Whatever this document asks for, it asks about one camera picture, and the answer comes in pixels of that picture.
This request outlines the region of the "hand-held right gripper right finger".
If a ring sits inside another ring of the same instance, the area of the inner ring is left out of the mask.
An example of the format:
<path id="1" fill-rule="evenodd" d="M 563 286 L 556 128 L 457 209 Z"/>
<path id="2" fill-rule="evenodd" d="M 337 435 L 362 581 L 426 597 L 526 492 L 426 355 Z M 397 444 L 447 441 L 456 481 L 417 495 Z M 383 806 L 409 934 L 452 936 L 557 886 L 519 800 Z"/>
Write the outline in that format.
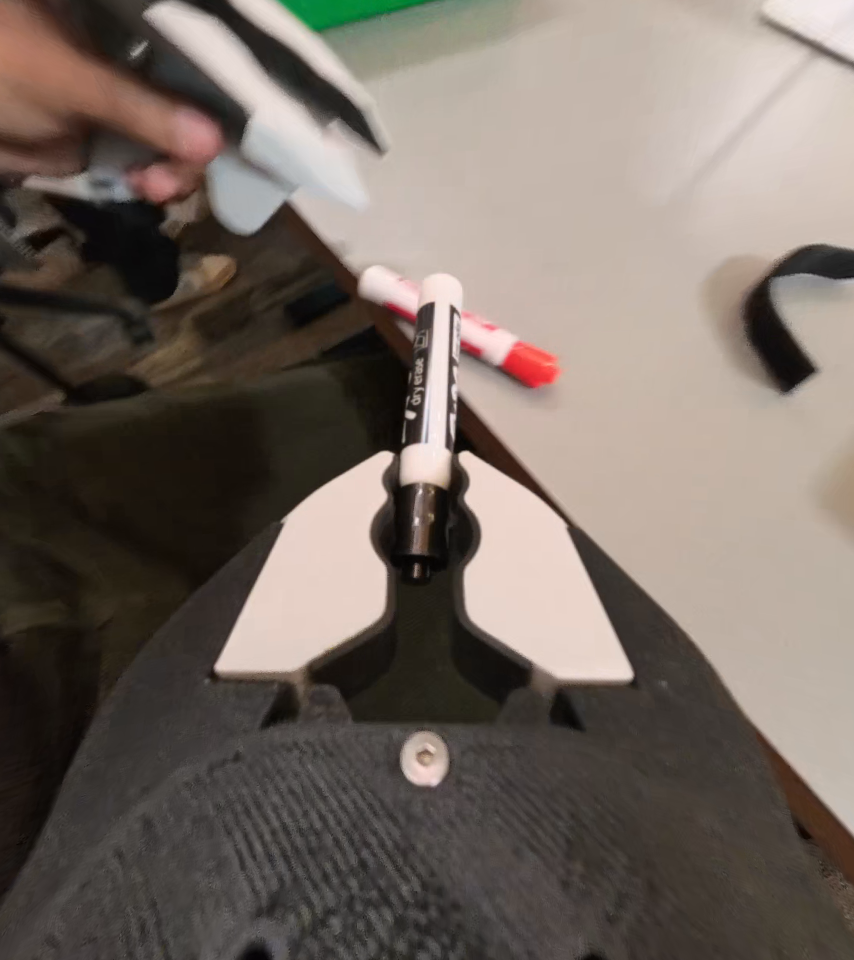
<path id="1" fill-rule="evenodd" d="M 562 516 L 475 454 L 458 466 L 476 528 L 462 569 L 468 625 L 542 687 L 631 684 L 634 668 Z"/>

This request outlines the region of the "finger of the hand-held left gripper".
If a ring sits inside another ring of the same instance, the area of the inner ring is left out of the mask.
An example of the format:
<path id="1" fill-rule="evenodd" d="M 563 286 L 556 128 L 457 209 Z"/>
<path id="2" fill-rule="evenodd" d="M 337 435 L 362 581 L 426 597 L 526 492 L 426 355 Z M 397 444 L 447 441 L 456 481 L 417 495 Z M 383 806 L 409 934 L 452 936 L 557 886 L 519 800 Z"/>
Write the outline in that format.
<path id="1" fill-rule="evenodd" d="M 325 41 L 280 2 L 155 2 L 148 21 L 239 107 L 223 153 L 293 187 L 360 210 L 353 145 L 389 147 L 373 99 Z"/>
<path id="2" fill-rule="evenodd" d="M 263 229 L 294 194 L 294 187 L 227 149 L 207 166 L 207 201 L 217 222 L 230 234 L 252 236 Z"/>

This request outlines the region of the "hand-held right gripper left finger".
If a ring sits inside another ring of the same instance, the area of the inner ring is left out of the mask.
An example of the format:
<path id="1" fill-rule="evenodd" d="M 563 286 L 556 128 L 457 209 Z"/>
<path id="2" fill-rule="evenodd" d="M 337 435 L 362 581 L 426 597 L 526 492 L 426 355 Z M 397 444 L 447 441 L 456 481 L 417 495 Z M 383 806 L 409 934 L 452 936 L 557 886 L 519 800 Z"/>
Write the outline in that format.
<path id="1" fill-rule="evenodd" d="M 394 462 L 374 454 L 285 516 L 215 661 L 218 679 L 305 683 L 385 618 L 389 573 L 373 529 Z"/>

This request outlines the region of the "black dry erase marker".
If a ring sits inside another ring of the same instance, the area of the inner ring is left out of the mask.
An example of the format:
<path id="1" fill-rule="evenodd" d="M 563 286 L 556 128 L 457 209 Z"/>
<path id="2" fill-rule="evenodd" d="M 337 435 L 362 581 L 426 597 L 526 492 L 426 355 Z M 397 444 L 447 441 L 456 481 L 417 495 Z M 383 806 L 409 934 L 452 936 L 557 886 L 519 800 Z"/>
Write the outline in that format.
<path id="1" fill-rule="evenodd" d="M 463 288 L 434 273 L 420 289 L 393 497 L 392 562 L 426 584 L 448 555 L 458 424 Z"/>

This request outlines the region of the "red dry erase marker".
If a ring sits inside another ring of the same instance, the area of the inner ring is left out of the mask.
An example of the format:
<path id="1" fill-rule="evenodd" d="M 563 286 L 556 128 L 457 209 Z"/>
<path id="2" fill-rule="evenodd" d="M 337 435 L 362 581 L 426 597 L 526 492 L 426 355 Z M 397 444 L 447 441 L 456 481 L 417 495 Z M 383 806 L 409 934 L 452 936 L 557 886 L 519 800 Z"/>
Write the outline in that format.
<path id="1" fill-rule="evenodd" d="M 358 279 L 358 294 L 411 326 L 416 321 L 420 287 L 386 267 L 365 269 Z M 461 348 L 469 355 L 528 389 L 551 386 L 562 372 L 554 354 L 469 311 L 461 312 L 460 341 Z"/>

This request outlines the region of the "person's left hand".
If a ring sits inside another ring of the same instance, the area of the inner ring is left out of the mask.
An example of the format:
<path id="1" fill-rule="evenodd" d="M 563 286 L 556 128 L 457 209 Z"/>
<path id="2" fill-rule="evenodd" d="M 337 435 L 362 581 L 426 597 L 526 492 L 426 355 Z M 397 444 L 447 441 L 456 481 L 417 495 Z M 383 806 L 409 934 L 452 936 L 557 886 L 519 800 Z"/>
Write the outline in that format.
<path id="1" fill-rule="evenodd" d="M 213 119 L 86 52 L 42 6 L 0 2 L 0 177 L 80 173 L 100 131 L 151 153 L 127 177 L 161 205 L 192 194 L 225 146 Z"/>

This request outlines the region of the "green plastic crate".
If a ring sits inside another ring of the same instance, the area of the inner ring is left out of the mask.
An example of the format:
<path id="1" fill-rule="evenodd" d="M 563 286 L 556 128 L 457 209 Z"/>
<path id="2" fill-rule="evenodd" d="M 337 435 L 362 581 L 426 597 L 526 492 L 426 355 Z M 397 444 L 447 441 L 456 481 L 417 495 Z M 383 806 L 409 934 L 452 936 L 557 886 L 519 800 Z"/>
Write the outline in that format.
<path id="1" fill-rule="evenodd" d="M 317 32 L 430 4 L 431 1 L 281 1 L 294 16 Z"/>

